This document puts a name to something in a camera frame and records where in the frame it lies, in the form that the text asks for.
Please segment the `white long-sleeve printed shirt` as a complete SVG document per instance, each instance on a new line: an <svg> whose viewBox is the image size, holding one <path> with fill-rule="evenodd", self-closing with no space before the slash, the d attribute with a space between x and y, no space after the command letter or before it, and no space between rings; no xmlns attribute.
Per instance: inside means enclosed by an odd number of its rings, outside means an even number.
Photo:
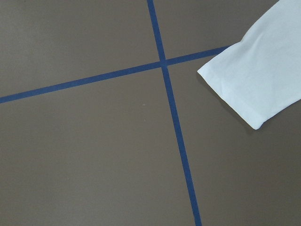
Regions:
<svg viewBox="0 0 301 226"><path fill-rule="evenodd" d="M301 3L280 0L198 73L250 127L301 98Z"/></svg>

